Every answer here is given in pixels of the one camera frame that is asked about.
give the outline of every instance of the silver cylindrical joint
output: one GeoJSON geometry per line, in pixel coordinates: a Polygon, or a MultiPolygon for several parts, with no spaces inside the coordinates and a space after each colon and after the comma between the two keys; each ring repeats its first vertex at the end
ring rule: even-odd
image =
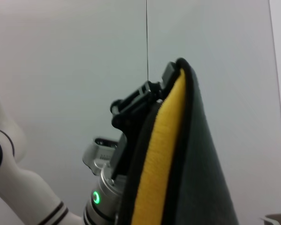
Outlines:
{"type": "Polygon", "coordinates": [[[101,170],[99,182],[93,189],[84,211],[86,225],[112,225],[119,210],[126,177],[111,178],[109,164],[101,170]]]}

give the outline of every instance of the black stripe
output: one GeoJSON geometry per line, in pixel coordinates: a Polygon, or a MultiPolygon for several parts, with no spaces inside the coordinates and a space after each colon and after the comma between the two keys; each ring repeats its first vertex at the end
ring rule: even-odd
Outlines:
{"type": "Polygon", "coordinates": [[[67,208],[63,214],[60,215],[60,217],[52,224],[52,225],[57,225],[60,223],[60,221],[67,215],[67,213],[69,212],[69,209],[67,208]]]}
{"type": "Polygon", "coordinates": [[[114,222],[114,219],[113,219],[113,218],[110,218],[109,216],[103,214],[103,213],[96,207],[93,198],[92,198],[92,201],[91,201],[91,202],[92,202],[92,206],[93,206],[95,212],[96,212],[99,216],[101,216],[103,219],[105,219],[105,220],[107,220],[107,221],[114,222]]]}
{"type": "Polygon", "coordinates": [[[91,219],[91,217],[89,216],[89,213],[88,213],[88,209],[85,208],[85,215],[86,215],[86,218],[87,220],[89,221],[90,224],[92,225],[96,225],[96,223],[91,219]]]}
{"type": "Polygon", "coordinates": [[[85,225],[89,225],[89,223],[86,221],[86,218],[85,218],[84,215],[83,215],[83,221],[84,221],[84,224],[85,224],[85,225]]]}
{"type": "Polygon", "coordinates": [[[64,206],[63,202],[60,202],[60,204],[56,207],[56,209],[50,213],[42,222],[40,222],[38,225],[45,225],[50,219],[53,218],[53,216],[56,215],[56,213],[58,213],[58,211],[64,206]]]}
{"type": "Polygon", "coordinates": [[[2,130],[0,130],[0,132],[1,132],[2,134],[4,134],[4,135],[9,139],[10,144],[11,144],[11,147],[12,147],[12,149],[13,149],[13,156],[15,156],[15,147],[14,147],[13,141],[10,139],[10,137],[9,137],[5,132],[3,132],[2,130]]]}

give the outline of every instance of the black fabric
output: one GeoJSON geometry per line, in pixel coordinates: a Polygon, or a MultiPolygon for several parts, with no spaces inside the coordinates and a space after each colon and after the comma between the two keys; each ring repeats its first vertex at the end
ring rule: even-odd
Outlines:
{"type": "Polygon", "coordinates": [[[118,214],[117,225],[131,224],[134,211],[134,203],[141,179],[141,173],[146,159],[148,145],[150,142],[151,133],[153,131],[155,119],[160,107],[161,103],[155,103],[152,106],[152,110],[144,121],[143,127],[141,128],[141,132],[136,144],[136,149],[134,151],[133,159],[127,176],[127,181],[118,214]]]}
{"type": "Polygon", "coordinates": [[[184,59],[179,59],[177,65],[186,73],[186,92],[192,93],[193,100],[191,105],[186,105],[183,132],[173,158],[163,225],[237,225],[196,74],[184,59]],[[192,109],[190,114],[186,112],[188,107],[192,109]]]}

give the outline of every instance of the green led light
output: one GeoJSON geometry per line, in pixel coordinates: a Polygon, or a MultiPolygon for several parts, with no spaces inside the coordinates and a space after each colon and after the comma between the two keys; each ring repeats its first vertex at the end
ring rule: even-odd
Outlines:
{"type": "Polygon", "coordinates": [[[100,196],[99,196],[98,192],[94,191],[93,197],[94,197],[94,203],[99,204],[100,203],[100,196]]]}

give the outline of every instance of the dark gray cloth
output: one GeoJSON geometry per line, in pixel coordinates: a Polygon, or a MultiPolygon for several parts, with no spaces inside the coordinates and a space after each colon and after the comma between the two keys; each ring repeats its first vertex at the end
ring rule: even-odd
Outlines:
{"type": "Polygon", "coordinates": [[[206,121],[198,80],[175,214],[176,225],[237,225],[237,217],[206,121]]]}

